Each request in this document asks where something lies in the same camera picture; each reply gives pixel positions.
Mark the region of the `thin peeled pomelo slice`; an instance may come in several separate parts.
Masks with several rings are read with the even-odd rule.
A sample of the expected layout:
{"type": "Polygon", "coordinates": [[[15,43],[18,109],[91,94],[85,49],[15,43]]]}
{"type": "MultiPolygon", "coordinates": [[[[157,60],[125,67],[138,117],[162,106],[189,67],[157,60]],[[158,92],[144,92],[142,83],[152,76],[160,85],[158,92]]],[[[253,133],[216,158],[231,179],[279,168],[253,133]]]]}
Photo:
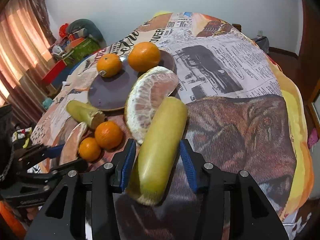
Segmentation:
{"type": "Polygon", "coordinates": [[[88,126],[85,122],[79,123],[70,133],[60,155],[59,165],[70,163],[78,157],[78,147],[82,136],[87,132],[88,126]]]}

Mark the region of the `short green sugarcane piece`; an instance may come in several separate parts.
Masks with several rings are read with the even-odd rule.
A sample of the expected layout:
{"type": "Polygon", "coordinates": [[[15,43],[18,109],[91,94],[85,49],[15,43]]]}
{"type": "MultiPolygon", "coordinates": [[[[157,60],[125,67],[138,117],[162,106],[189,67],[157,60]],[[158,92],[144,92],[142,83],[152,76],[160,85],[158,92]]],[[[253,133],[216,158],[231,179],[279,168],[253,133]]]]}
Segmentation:
{"type": "Polygon", "coordinates": [[[71,100],[67,103],[66,110],[74,120],[86,123],[93,130],[106,120],[106,116],[101,110],[77,100],[71,100]]]}

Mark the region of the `yellow-green sugarcane piece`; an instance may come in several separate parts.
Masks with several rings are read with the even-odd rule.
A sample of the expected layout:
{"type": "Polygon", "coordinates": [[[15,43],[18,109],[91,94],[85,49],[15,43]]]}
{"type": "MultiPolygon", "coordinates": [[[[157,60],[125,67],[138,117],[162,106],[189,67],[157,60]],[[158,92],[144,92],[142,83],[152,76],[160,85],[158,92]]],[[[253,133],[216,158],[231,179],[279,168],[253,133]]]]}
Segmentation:
{"type": "Polygon", "coordinates": [[[186,105],[172,96],[165,98],[157,109],[126,188],[127,194],[138,203],[154,206],[162,200],[187,118],[186,105]]]}

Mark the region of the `large peeled pomelo segment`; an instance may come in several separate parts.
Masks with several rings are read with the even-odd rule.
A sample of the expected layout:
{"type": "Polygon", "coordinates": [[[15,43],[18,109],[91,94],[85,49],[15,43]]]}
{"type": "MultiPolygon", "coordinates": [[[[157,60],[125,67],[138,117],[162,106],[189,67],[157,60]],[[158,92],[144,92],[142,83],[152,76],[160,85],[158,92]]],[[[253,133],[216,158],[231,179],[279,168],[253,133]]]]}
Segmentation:
{"type": "Polygon", "coordinates": [[[138,78],[132,86],[124,110],[129,132],[142,144],[151,121],[163,102],[177,87],[177,75],[165,67],[153,67],[138,78]]]}

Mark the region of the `smaller mandarin orange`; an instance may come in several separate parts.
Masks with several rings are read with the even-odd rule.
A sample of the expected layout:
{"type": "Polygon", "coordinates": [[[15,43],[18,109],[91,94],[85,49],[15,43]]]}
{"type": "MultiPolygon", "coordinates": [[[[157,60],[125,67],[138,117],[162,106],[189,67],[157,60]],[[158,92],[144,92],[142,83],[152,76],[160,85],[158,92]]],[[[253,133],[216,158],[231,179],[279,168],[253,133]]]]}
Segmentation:
{"type": "Polygon", "coordinates": [[[78,154],[85,161],[92,163],[99,158],[101,154],[101,148],[97,144],[95,138],[87,137],[80,143],[78,154]]]}

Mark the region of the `small mandarin orange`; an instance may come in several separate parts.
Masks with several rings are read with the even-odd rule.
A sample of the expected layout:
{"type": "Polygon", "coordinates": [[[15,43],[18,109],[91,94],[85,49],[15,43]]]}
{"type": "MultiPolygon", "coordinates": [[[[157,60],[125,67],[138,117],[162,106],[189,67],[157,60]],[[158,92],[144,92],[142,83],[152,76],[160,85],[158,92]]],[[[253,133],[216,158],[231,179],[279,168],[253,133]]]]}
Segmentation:
{"type": "Polygon", "coordinates": [[[120,145],[123,139],[123,132],[115,122],[106,121],[98,125],[95,129],[94,137],[100,147],[111,150],[120,145]]]}

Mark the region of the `red flat box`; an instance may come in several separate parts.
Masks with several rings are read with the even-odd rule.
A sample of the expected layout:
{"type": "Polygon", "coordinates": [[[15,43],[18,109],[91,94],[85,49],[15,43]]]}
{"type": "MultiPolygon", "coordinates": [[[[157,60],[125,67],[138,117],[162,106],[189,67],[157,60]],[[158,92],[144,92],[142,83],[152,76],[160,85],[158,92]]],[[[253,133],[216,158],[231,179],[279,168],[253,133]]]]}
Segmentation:
{"type": "Polygon", "coordinates": [[[65,69],[67,65],[63,60],[58,61],[53,68],[45,75],[42,79],[42,83],[44,85],[48,85],[52,83],[52,81],[58,77],[58,75],[65,69]]]}

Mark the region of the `dark purple round plate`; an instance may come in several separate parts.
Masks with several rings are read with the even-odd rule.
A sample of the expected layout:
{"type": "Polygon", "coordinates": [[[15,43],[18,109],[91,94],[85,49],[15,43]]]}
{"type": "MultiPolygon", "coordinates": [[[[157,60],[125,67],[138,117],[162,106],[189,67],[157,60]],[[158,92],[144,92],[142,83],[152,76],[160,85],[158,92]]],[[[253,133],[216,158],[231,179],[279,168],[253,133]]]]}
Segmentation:
{"type": "Polygon", "coordinates": [[[97,75],[88,91],[88,102],[102,111],[116,111],[125,107],[131,95],[148,96],[152,101],[160,95],[168,96],[177,87],[179,79],[176,75],[173,57],[161,51],[161,60],[157,67],[147,73],[133,70],[128,56],[121,56],[121,71],[113,77],[97,75]]]}

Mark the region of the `newspaper print bed blanket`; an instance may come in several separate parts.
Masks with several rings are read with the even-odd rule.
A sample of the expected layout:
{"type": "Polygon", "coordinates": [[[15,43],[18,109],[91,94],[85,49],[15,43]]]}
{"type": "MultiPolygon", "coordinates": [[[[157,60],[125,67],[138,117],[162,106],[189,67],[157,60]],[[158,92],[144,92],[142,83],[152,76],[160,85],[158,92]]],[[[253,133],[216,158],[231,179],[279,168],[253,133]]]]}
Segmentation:
{"type": "Polygon", "coordinates": [[[67,104],[88,101],[99,59],[125,56],[141,42],[174,59],[179,83],[173,95],[189,109],[185,136],[193,149],[222,170],[246,169],[294,239],[305,225],[298,210],[313,188],[300,91],[253,41],[218,18],[194,12],[157,16],[90,56],[68,77],[32,141],[64,143],[77,126],[67,104]]]}

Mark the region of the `orange with sticker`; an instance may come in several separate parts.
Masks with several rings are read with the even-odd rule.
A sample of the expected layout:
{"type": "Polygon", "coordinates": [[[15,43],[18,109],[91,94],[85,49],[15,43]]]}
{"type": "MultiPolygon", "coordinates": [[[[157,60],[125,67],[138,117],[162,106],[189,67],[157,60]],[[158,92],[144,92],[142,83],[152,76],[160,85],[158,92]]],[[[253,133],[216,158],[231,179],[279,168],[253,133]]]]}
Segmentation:
{"type": "Polygon", "coordinates": [[[102,77],[113,77],[121,70],[122,62],[116,54],[105,54],[97,62],[97,71],[102,77]]]}

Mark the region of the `green patterned box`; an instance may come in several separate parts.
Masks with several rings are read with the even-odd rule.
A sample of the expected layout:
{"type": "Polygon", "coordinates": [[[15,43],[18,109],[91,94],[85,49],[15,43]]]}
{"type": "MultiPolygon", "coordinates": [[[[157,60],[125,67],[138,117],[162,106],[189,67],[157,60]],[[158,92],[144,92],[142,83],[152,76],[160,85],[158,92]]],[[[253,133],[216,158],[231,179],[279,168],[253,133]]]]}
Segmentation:
{"type": "Polygon", "coordinates": [[[91,38],[86,38],[71,49],[71,51],[62,58],[62,60],[67,66],[73,66],[99,50],[100,46],[97,42],[91,38]]]}

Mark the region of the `pink orange window curtain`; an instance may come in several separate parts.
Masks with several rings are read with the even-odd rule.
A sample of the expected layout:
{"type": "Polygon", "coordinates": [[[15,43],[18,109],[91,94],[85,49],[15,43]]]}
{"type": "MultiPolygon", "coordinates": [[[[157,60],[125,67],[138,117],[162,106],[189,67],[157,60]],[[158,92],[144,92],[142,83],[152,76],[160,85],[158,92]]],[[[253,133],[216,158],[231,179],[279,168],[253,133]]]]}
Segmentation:
{"type": "Polygon", "coordinates": [[[1,12],[1,102],[42,112],[42,79],[54,65],[30,0],[10,0],[1,12]]]}

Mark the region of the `large orange on plate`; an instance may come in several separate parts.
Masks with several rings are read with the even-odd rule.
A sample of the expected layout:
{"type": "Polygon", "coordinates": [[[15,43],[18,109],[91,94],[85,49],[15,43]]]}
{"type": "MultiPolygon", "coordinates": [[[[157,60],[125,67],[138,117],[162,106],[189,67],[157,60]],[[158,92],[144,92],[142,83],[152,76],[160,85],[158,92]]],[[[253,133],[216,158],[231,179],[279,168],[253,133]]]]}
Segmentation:
{"type": "Polygon", "coordinates": [[[159,64],[161,52],[151,42],[140,42],[133,46],[127,60],[133,70],[144,73],[159,64]]]}

